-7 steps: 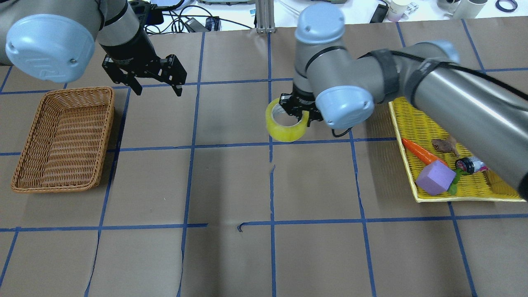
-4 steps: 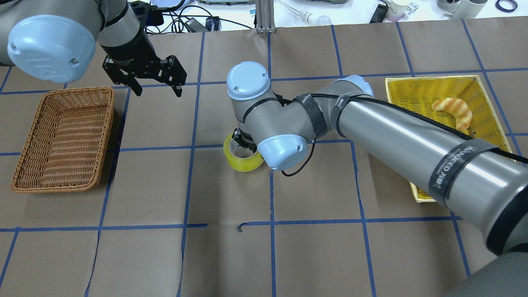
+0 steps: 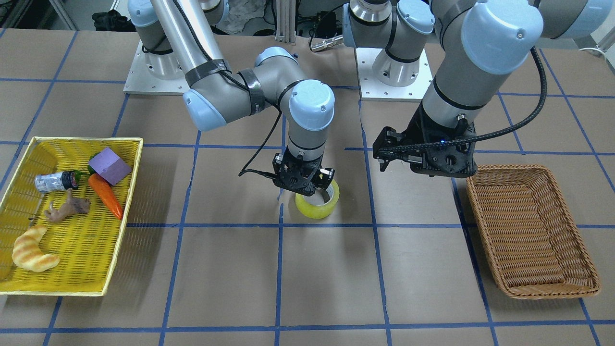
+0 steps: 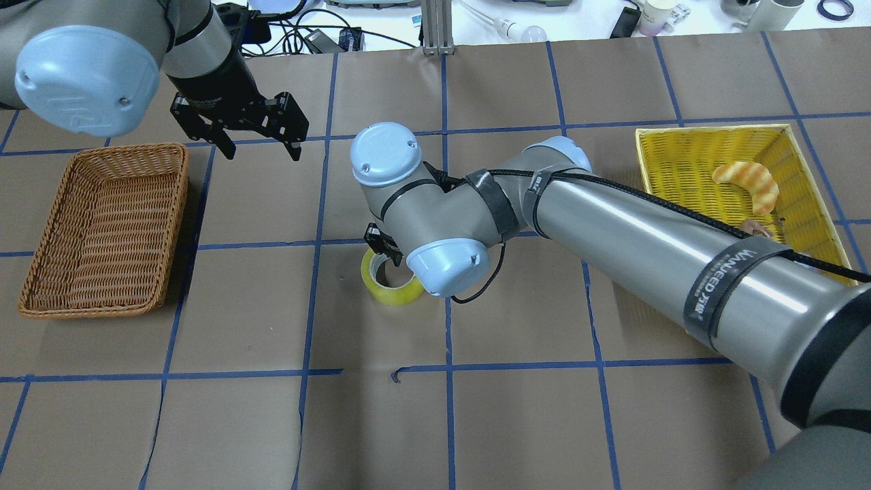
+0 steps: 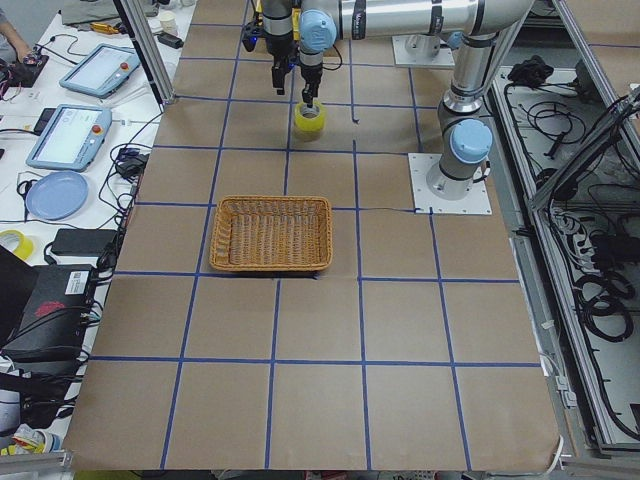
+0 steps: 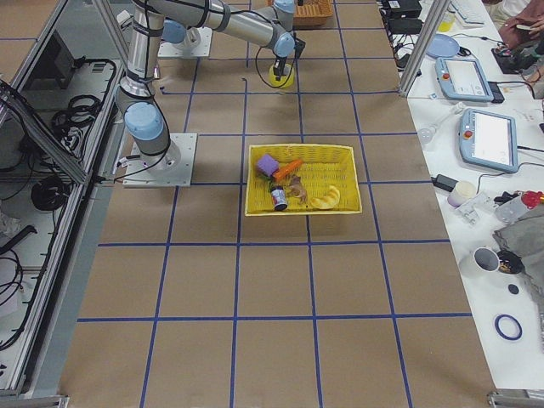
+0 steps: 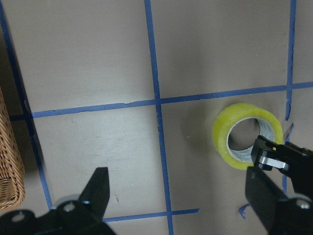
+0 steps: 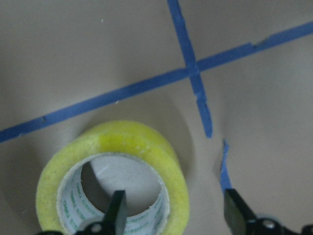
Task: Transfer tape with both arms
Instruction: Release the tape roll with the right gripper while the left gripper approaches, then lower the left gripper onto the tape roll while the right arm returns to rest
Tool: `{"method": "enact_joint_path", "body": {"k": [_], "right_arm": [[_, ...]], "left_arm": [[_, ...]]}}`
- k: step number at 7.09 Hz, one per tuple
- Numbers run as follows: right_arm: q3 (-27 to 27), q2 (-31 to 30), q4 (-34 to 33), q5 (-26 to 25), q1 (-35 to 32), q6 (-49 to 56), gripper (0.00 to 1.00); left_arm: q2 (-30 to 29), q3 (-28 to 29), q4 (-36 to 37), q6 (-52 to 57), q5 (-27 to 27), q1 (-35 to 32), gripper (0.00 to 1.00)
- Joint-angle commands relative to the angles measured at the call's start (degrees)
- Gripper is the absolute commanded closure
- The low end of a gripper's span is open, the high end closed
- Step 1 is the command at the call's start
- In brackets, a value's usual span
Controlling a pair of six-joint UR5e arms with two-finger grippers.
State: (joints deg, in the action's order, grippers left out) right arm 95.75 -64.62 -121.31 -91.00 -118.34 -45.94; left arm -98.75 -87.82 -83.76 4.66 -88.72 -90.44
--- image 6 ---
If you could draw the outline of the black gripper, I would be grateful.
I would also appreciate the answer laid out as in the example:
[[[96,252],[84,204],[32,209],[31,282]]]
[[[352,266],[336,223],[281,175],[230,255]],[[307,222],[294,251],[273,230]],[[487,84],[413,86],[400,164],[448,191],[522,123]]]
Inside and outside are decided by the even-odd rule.
[[[304,40],[298,39],[296,36],[282,37],[282,57],[287,58],[290,54],[294,54],[294,59],[298,60],[306,47]],[[278,58],[272,65],[272,79],[279,82],[284,76],[284,60]]]

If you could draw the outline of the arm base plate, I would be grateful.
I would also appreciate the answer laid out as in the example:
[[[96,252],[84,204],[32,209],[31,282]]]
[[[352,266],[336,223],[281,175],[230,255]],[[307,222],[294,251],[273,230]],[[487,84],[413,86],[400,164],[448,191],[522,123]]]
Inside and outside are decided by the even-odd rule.
[[[210,55],[213,31],[209,28],[166,27],[158,52],[159,59],[197,59]]]
[[[166,155],[154,167],[160,157],[152,161],[151,157],[142,156],[127,164],[129,175],[121,179],[128,188],[187,187],[191,184],[196,153],[196,133],[172,133],[170,147]],[[131,154],[139,156],[140,151],[133,142]]]

